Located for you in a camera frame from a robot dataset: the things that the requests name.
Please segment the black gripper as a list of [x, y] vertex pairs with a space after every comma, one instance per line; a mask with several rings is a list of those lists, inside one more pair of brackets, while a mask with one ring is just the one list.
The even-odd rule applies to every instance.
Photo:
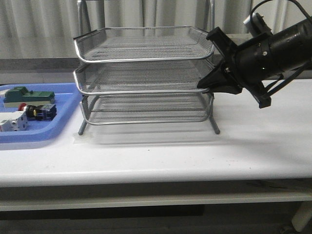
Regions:
[[220, 63], [214, 67], [198, 82], [197, 89], [207, 89], [209, 93], [240, 94], [245, 88], [258, 102], [259, 108], [269, 107], [269, 89], [262, 81], [273, 76], [282, 77], [285, 72], [274, 52], [274, 36], [262, 34], [237, 45], [216, 27], [206, 39], [223, 56], [226, 66]]

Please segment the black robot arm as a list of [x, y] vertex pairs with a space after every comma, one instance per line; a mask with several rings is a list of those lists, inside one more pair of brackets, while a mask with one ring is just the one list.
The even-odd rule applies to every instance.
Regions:
[[206, 37], [223, 59], [198, 84], [209, 93], [240, 94], [247, 89], [260, 108], [312, 63], [312, 24], [305, 19], [272, 34], [266, 28], [236, 45], [219, 27]]

